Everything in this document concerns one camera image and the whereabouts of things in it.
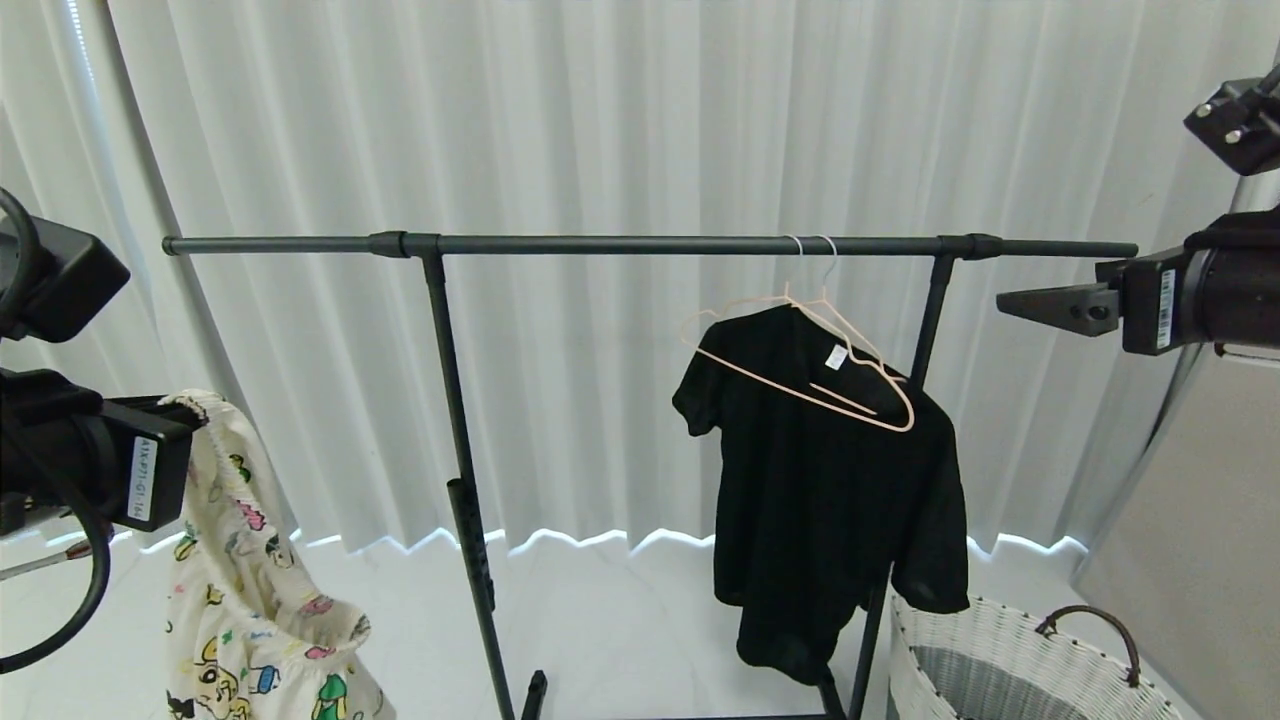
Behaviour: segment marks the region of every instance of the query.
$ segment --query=black shirt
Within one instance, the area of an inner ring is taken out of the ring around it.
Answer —
[[[783,305],[716,323],[700,347],[797,392],[831,402],[813,382],[904,424],[906,410],[878,373],[826,364],[837,343]],[[694,355],[672,404],[691,436],[721,428],[716,597],[742,607],[737,652],[749,665],[822,682],[841,628],[891,564],[893,588],[914,607],[969,607],[955,430],[923,392],[908,397],[915,425],[897,433]]]

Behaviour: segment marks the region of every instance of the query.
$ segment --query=white marble floor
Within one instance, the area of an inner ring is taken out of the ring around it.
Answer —
[[[169,550],[140,551],[132,539],[118,539],[111,591],[102,609],[61,652],[0,679],[0,717],[168,719],[161,625]],[[0,564],[46,552],[37,537],[10,539],[0,547]],[[543,711],[548,720],[822,708],[812,688],[737,660],[737,614],[712,597],[707,542],[657,536],[631,552],[621,536],[577,546],[547,534],[515,552],[499,537],[489,552],[498,588],[497,624],[517,714],[535,669],[550,680]],[[369,612],[374,635],[362,657],[402,719],[498,717],[462,559],[449,536],[439,534],[410,553],[380,543],[347,555],[342,543],[321,541],[301,555],[321,588]],[[1066,583],[1078,559],[1079,550],[1070,543],[1044,555],[1002,541],[989,557],[972,552],[972,591],[1043,615],[1079,602]],[[87,578],[87,564],[70,562],[0,585],[4,653],[60,625],[78,603]],[[1062,629],[1105,650],[1123,650],[1119,638],[1092,619],[1066,623]],[[832,664],[846,698],[860,634],[861,615],[845,630]],[[868,720],[884,717],[887,641],[882,632]],[[1183,707],[1188,720],[1198,720]]]

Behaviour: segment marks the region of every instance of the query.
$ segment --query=brown handle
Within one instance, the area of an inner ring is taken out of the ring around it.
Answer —
[[[1046,638],[1052,635],[1053,633],[1057,632],[1057,621],[1061,620],[1064,615],[1070,615],[1073,612],[1088,612],[1091,615],[1097,615],[1098,618],[1102,618],[1107,623],[1111,623],[1111,626],[1120,633],[1120,637],[1124,639],[1124,647],[1125,650],[1129,651],[1129,670],[1125,673],[1124,679],[1126,683],[1129,683],[1130,688],[1137,688],[1138,643],[1133,642],[1133,635],[1129,634],[1129,629],[1125,628],[1124,623],[1121,623],[1120,619],[1116,618],[1115,615],[1105,610],[1098,610],[1097,607],[1091,607],[1088,605],[1068,605],[1066,607],[1051,612],[1050,616],[1046,618],[1044,621],[1041,623],[1038,628],[1036,628],[1036,632],[1044,635]]]

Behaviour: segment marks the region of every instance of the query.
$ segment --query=cartoon print fabric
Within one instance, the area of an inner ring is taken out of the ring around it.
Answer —
[[[175,720],[394,720],[356,656],[370,624],[321,593],[271,525],[279,496],[248,419],[221,397],[186,391],[196,433],[173,548],[164,632],[166,707]]]

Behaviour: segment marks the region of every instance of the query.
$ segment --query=beige panel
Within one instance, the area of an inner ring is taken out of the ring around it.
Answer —
[[[1203,363],[1078,588],[1206,717],[1280,719],[1280,370]]]

